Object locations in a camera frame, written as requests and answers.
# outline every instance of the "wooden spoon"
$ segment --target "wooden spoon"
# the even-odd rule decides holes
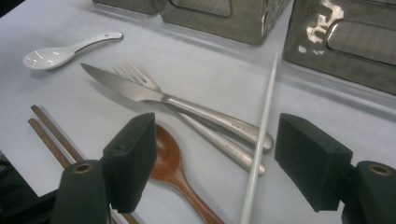
[[[178,189],[190,202],[205,223],[224,223],[209,206],[194,192],[184,176],[180,149],[172,135],[160,125],[156,125],[157,160],[150,177],[170,184]]]

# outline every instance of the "dark floor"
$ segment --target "dark floor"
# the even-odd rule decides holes
[[[0,1],[0,17],[6,15],[14,7],[17,7],[24,0],[1,0]]]

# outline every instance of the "knife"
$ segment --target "knife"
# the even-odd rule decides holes
[[[82,63],[82,68],[98,82],[118,94],[135,102],[154,101],[174,106],[182,111],[196,115],[247,140],[253,146],[258,140],[259,128],[240,119],[235,119],[220,112],[205,108],[200,105],[178,99],[174,96],[153,91],[136,84],[128,79],[119,77],[102,69]],[[274,139],[269,133],[265,134],[263,149],[269,150],[274,144]]]

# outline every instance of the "table surface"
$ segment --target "table surface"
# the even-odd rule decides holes
[[[180,148],[191,186],[226,223],[238,223],[248,173],[164,105],[134,103],[108,90],[80,66],[108,71],[121,60],[137,64],[164,92],[259,126],[273,59],[283,49],[288,4],[261,46],[179,27],[90,0],[25,1],[0,19],[0,150],[38,195],[58,188],[62,166],[28,124],[38,105],[86,159],[134,116],[154,112]],[[109,31],[122,41],[81,51],[63,67],[34,71],[22,58],[34,49],[61,47]],[[298,66],[279,62],[268,133],[276,138],[280,113],[308,119],[354,151],[352,164],[379,161],[396,167],[396,99]],[[338,212],[315,213],[274,159],[262,162],[251,223],[341,223]],[[201,223],[182,195],[150,180],[134,215],[141,223]]]

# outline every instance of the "white stick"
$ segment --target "white stick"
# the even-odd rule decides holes
[[[257,141],[256,144],[256,150],[254,153],[254,162],[250,170],[240,224],[248,224],[250,221],[251,207],[253,205],[254,192],[257,186],[257,177],[259,176],[260,161],[262,160],[262,144],[264,142],[265,133],[267,131],[267,123],[268,123],[271,98],[275,83],[278,57],[279,57],[279,53],[276,54],[274,59],[270,81],[268,83],[267,95],[265,96],[265,104],[264,104],[264,109],[262,111],[262,123],[260,125],[260,130],[259,130],[259,140]]]

